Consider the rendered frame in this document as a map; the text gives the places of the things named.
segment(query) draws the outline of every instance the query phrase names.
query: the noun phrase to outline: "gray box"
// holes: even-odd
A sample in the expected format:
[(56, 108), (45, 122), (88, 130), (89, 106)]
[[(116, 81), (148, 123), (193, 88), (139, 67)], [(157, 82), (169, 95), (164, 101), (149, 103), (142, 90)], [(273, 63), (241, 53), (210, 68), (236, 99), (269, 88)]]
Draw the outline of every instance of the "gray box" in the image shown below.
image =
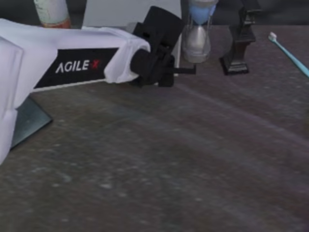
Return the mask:
[[(143, 22), (150, 7), (158, 6), (181, 17), (180, 0), (88, 0), (84, 27), (117, 27), (132, 32), (137, 22)], [(181, 37), (173, 51), (179, 67)]]

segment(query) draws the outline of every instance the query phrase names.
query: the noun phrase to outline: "toothbrush handle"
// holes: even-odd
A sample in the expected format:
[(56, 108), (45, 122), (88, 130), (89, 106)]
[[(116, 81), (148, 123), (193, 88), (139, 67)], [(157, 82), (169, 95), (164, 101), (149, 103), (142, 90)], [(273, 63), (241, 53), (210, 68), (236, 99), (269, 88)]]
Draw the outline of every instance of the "toothbrush handle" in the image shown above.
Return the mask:
[(294, 62), (294, 64), (309, 77), (309, 69), (303, 65), (296, 57), (294, 57), (287, 49), (285, 49), (279, 42), (276, 41), (277, 46)]

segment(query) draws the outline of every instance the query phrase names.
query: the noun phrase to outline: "toothbrush head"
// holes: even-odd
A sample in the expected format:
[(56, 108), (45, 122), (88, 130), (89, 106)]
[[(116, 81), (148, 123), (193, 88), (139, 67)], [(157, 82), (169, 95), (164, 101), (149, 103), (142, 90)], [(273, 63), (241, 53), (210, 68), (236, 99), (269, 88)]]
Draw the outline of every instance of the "toothbrush head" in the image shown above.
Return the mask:
[(271, 32), (268, 36), (269, 40), (272, 42), (276, 42), (277, 41), (277, 35), (273, 32)]

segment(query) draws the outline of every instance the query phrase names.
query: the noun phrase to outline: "dark background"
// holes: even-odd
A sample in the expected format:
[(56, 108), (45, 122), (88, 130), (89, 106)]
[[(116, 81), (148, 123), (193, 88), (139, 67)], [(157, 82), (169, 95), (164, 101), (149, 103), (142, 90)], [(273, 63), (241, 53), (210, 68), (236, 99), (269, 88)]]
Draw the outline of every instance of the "dark background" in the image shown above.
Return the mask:
[[(67, 3), (73, 24), (80, 25), (86, 0), (67, 0)], [(259, 3), (263, 13), (257, 18), (257, 24), (309, 25), (309, 0), (259, 0)], [(240, 7), (240, 0), (220, 0), (214, 24), (236, 24)], [(39, 24), (33, 0), (0, 0), (0, 17), (25, 24)]]

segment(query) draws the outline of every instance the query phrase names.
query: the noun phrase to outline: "hourglass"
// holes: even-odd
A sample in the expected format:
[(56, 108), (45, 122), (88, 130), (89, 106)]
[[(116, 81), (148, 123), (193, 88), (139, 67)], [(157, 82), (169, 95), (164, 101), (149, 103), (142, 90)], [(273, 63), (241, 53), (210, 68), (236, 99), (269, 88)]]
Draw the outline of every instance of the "hourglass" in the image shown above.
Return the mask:
[(211, 51), (209, 30), (219, 0), (189, 0), (189, 18), (183, 31), (183, 56), (191, 63), (207, 60)]

